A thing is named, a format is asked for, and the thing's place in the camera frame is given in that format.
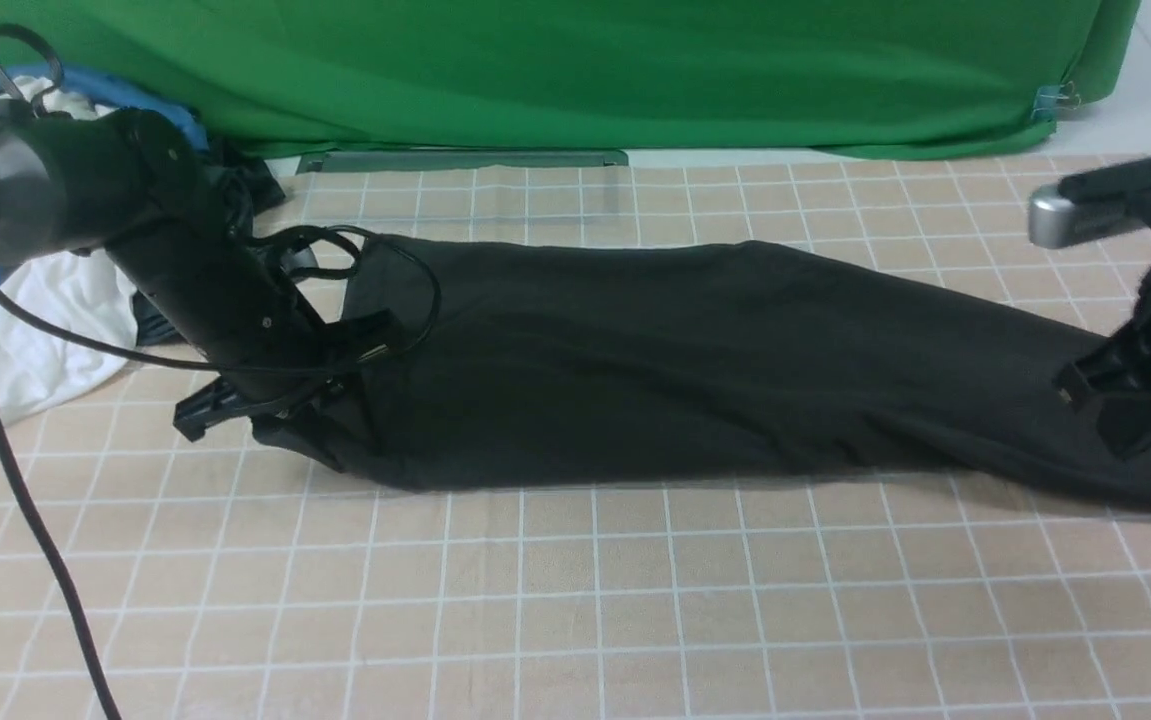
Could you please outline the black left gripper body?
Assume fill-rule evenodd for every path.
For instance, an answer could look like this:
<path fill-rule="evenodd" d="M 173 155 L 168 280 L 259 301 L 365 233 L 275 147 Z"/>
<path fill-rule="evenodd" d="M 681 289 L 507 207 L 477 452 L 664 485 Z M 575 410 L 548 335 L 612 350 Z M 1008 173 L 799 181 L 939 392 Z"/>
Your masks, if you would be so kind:
<path fill-rule="evenodd" d="M 105 243 L 136 290 L 247 401 L 329 401 L 365 395 L 357 365 L 294 281 L 275 274 L 220 223 L 140 219 Z"/>

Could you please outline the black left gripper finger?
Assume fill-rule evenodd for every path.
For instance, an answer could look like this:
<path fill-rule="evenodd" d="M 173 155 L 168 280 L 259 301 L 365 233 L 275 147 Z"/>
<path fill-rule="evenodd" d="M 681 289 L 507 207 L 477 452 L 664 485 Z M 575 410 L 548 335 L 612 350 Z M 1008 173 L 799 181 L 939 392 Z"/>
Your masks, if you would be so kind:
<path fill-rule="evenodd" d="M 383 357 L 401 345 L 401 323 L 392 311 L 375 311 L 361 316 L 341 317 L 322 328 L 323 372 L 356 372 L 375 357 Z"/>
<path fill-rule="evenodd" d="M 209 428 L 237 418 L 273 416 L 285 419 L 296 407 L 322 392 L 323 381 L 292 384 L 291 391 L 254 401 L 241 395 L 231 381 L 218 377 L 174 406 L 173 427 L 188 442 L 200 441 Z"/>

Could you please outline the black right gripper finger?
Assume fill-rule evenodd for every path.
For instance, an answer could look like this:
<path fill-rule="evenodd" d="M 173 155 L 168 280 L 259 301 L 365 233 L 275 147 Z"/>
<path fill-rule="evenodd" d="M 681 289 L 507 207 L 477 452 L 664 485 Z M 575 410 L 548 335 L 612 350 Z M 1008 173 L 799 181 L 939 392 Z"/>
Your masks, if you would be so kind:
<path fill-rule="evenodd" d="M 1151 396 L 1110 396 L 1095 429 L 1110 454 L 1127 460 L 1151 449 Z"/>
<path fill-rule="evenodd" d="M 1055 372 L 1052 388 L 1075 411 L 1151 405 L 1151 347 L 1104 345 Z"/>

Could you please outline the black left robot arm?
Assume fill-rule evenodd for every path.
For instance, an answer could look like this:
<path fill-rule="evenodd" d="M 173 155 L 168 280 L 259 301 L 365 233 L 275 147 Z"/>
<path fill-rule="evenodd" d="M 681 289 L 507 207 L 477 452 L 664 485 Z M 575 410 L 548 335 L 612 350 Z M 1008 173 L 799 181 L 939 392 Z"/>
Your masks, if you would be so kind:
<path fill-rule="evenodd" d="M 195 150 L 155 112 L 75 120 L 0 108 L 0 265 L 105 252 L 218 374 L 174 411 L 186 439 L 242 416 L 285 449 L 369 436 L 361 365 L 391 347 L 392 314 L 323 322 L 256 255 L 329 238 L 315 227 L 267 240 L 229 231 Z"/>

